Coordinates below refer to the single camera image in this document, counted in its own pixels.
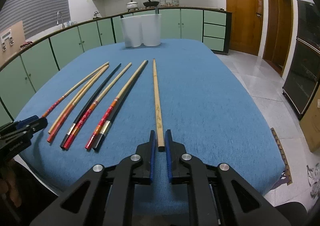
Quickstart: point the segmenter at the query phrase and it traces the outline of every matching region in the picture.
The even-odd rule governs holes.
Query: wall cabinet
[[[0,72],[0,97],[13,118],[35,94],[21,56],[14,59]]]
[[[52,54],[49,39],[31,47],[21,57],[36,91],[59,71]]]
[[[84,51],[101,46],[97,22],[78,26]]]
[[[202,42],[203,10],[181,9],[181,38]]]
[[[180,9],[161,9],[161,38],[181,38]]]
[[[12,121],[2,104],[0,104],[0,126]]]
[[[97,21],[101,45],[115,43],[113,36],[111,19],[102,19]]]
[[[60,69],[84,52],[78,27],[73,27],[50,38]]]

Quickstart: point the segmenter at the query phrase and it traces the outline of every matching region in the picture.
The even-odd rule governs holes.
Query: black appliance
[[[320,82],[320,12],[315,4],[298,0],[298,36],[283,93],[301,119]]]

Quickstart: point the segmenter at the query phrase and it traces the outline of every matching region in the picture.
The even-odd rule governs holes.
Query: pot lid
[[[131,4],[137,4],[137,2],[135,2],[135,1],[130,1],[130,2],[127,3],[127,5],[131,5]]]

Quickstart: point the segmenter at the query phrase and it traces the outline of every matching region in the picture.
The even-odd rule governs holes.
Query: table
[[[284,170],[267,122],[250,95],[229,69],[203,43],[164,39],[156,47],[125,48],[117,43],[91,49],[52,77],[25,105],[16,120],[41,116],[61,95],[102,63],[110,68],[72,111],[52,145],[48,129],[77,90],[49,114],[48,127],[34,135],[22,158],[41,179],[64,190],[95,164],[111,166],[135,153],[156,128],[152,59],[156,58],[164,130],[204,163],[230,164],[261,194],[267,193]],[[149,60],[112,125],[99,153],[84,146],[119,90],[143,60]],[[60,143],[93,92],[119,64],[132,67],[115,84],[82,127],[69,151]],[[169,184],[165,153],[156,152],[154,183],[136,186],[137,214],[188,212],[185,185]]]

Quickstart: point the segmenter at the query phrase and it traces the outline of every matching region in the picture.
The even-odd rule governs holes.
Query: cardboard box
[[[320,148],[320,87],[308,110],[300,121],[300,127],[311,152]]]

